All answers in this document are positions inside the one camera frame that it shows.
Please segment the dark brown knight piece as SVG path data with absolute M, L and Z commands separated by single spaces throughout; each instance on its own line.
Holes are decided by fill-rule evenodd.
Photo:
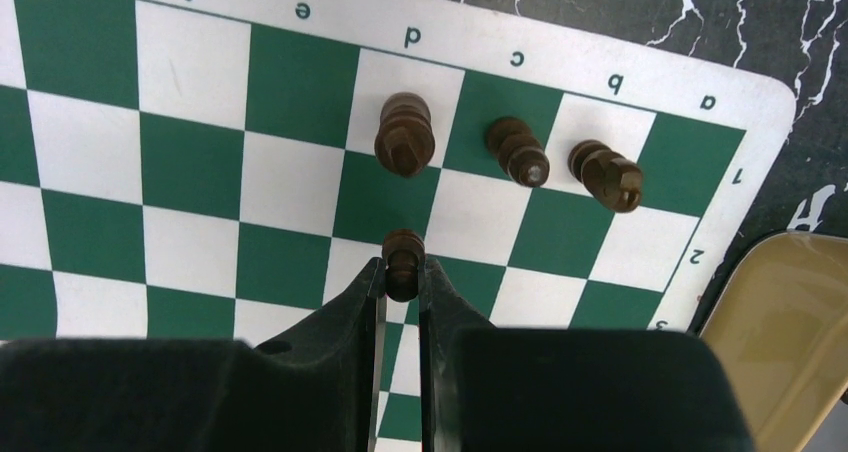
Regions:
M 579 142 L 569 153 L 568 167 L 605 208 L 630 213 L 640 205 L 644 181 L 641 168 L 603 142 Z

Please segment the dark brown pawn piece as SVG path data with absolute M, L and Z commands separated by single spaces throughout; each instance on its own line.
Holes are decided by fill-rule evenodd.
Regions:
M 396 302 L 409 302 L 420 292 L 420 267 L 425 262 L 423 239 L 411 229 L 395 229 L 384 238 L 386 293 Z

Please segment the dark brown king piece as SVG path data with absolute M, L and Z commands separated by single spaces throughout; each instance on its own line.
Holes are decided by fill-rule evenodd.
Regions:
M 435 152 L 431 113 L 422 97 L 411 92 L 390 96 L 380 112 L 374 140 L 378 162 L 404 178 L 418 175 Z

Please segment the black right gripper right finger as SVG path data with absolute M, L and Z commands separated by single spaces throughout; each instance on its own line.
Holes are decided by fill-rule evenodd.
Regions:
M 751 451 L 717 357 L 680 332 L 506 328 L 421 265 L 426 451 Z

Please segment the dark brown bishop piece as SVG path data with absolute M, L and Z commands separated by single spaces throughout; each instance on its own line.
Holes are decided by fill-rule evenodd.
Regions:
M 537 188 L 548 180 L 549 159 L 523 120 L 516 117 L 495 120 L 486 131 L 485 143 L 501 169 L 519 185 Z

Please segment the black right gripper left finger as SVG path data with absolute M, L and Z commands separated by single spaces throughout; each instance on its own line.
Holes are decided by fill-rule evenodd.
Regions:
M 373 258 L 258 346 L 19 340 L 1 349 L 5 451 L 371 451 L 385 332 Z

